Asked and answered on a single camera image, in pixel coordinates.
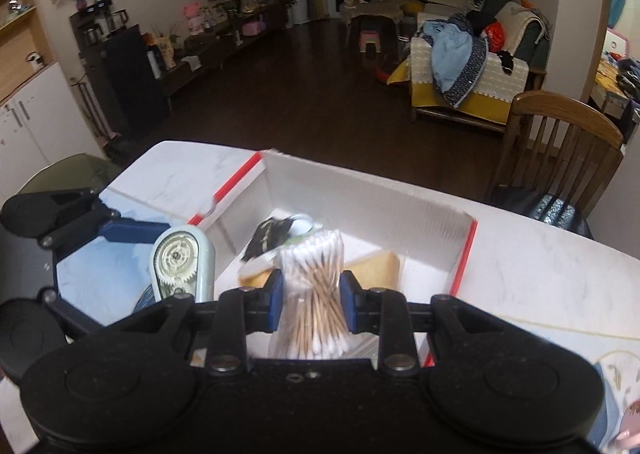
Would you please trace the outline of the yellow round toy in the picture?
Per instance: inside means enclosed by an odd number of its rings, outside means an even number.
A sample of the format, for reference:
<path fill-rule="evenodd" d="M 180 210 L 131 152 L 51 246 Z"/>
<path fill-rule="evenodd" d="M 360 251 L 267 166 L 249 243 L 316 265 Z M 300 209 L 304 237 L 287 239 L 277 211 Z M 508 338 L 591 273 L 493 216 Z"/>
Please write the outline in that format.
<path fill-rule="evenodd" d="M 262 288 L 267 283 L 271 273 L 271 270 L 262 270 L 260 272 L 241 270 L 239 272 L 239 285 L 242 287 Z"/>

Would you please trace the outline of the green correction tape dispenser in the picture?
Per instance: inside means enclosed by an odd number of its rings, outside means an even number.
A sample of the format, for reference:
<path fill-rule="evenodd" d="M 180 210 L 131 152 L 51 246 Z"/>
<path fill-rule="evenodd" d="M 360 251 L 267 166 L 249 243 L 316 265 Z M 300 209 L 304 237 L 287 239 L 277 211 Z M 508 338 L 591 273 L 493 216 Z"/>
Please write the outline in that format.
<path fill-rule="evenodd" d="M 195 302 L 214 300 L 216 252 L 197 226 L 172 226 L 153 244 L 151 286 L 156 302 L 180 294 Z"/>

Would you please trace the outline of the cotton swabs bag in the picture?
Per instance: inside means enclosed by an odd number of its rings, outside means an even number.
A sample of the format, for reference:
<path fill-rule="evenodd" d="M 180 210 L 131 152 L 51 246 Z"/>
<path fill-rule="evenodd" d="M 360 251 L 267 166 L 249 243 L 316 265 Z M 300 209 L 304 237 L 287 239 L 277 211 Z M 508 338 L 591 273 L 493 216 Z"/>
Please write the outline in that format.
<path fill-rule="evenodd" d="M 358 339 L 347 328 L 340 295 L 344 269 L 342 234 L 322 230 L 280 248 L 283 307 L 269 355 L 285 360 L 337 360 Z"/>

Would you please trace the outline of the black foil packet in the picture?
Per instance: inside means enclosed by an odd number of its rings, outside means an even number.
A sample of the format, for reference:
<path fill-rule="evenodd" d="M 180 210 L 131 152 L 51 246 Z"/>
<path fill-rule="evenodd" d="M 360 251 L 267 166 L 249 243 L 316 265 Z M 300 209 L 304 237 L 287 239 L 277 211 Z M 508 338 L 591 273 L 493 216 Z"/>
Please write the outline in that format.
<path fill-rule="evenodd" d="M 243 262 L 260 257 L 283 245 L 290 238 L 292 218 L 269 218 L 258 224 L 242 255 Z"/>

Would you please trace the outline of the round white tin lid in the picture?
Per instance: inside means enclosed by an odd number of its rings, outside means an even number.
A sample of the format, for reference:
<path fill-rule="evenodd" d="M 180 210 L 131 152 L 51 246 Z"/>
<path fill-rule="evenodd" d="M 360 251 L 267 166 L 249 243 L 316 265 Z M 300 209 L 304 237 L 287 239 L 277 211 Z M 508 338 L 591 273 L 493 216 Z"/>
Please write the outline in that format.
<path fill-rule="evenodd" d="M 288 222 L 288 236 L 300 237 L 311 233 L 316 224 L 306 214 L 294 214 L 286 219 Z"/>

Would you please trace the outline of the blue table mat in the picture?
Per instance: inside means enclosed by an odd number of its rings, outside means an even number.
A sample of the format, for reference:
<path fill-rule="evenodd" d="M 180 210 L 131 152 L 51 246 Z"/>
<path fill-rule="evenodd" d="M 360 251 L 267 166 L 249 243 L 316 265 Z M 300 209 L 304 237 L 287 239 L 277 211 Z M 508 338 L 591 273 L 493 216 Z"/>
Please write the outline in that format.
<path fill-rule="evenodd" d="M 102 325 L 155 304 L 149 269 L 153 246 L 97 237 L 56 265 L 62 298 Z"/>

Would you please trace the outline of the red cardboard box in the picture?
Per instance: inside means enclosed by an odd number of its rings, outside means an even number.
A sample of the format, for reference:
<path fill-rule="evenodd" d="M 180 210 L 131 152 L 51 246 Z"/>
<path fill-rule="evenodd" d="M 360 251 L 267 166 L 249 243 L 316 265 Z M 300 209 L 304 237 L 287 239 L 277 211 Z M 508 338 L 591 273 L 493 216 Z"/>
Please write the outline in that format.
<path fill-rule="evenodd" d="M 304 214 L 342 233 L 349 266 L 376 252 L 398 257 L 398 274 L 382 274 L 375 286 L 411 302 L 457 295 L 477 222 L 420 188 L 273 151 L 234 170 L 227 188 L 212 210 L 191 219 L 216 249 L 218 292 L 238 282 L 241 252 L 260 222 Z"/>

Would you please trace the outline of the dark coffee cabinet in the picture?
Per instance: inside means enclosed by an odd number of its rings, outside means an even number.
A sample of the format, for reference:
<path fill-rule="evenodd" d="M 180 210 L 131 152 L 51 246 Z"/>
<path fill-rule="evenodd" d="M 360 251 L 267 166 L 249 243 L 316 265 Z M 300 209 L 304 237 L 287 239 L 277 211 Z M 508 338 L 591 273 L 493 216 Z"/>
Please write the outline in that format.
<path fill-rule="evenodd" d="M 112 0 L 96 0 L 70 17 L 82 65 L 110 128 L 140 140 L 169 114 L 140 27 Z"/>

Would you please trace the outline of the pink plush toy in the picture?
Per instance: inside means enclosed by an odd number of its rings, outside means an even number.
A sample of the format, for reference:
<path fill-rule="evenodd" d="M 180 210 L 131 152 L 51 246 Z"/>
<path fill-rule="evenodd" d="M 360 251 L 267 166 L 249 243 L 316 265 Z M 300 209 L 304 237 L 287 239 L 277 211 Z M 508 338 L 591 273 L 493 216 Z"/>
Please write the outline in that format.
<path fill-rule="evenodd" d="M 196 36 L 204 32 L 204 16 L 201 5 L 197 1 L 190 2 L 182 8 L 182 14 L 186 19 L 191 36 Z"/>

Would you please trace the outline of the wooden chair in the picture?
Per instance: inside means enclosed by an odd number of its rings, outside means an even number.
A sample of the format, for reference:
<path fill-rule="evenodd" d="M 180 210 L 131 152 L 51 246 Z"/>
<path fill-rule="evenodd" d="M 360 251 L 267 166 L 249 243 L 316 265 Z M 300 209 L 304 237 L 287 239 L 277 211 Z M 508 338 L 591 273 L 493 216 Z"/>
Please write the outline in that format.
<path fill-rule="evenodd" d="M 514 96 L 486 203 L 591 238 L 587 217 L 624 158 L 624 137 L 591 106 L 547 91 Z"/>

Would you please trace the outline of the sofa with clothes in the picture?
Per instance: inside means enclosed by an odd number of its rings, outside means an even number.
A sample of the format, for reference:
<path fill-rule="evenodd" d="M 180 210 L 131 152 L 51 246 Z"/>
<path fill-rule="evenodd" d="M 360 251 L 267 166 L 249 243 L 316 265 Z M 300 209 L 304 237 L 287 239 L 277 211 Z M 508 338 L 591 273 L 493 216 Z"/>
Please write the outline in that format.
<path fill-rule="evenodd" d="M 514 96 L 544 82 L 548 20 L 513 0 L 429 3 L 386 84 L 409 87 L 411 114 L 501 131 Z"/>

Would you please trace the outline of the pink stool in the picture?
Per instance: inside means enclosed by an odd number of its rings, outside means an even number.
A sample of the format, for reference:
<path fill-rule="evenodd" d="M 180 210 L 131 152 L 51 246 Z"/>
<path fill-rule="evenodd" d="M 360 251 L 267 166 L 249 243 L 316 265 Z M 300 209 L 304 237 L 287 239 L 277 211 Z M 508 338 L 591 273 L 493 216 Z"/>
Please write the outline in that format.
<path fill-rule="evenodd" d="M 359 51 L 366 53 L 370 47 L 372 47 L 377 54 L 382 52 L 380 33 L 373 29 L 361 29 L 359 34 Z"/>

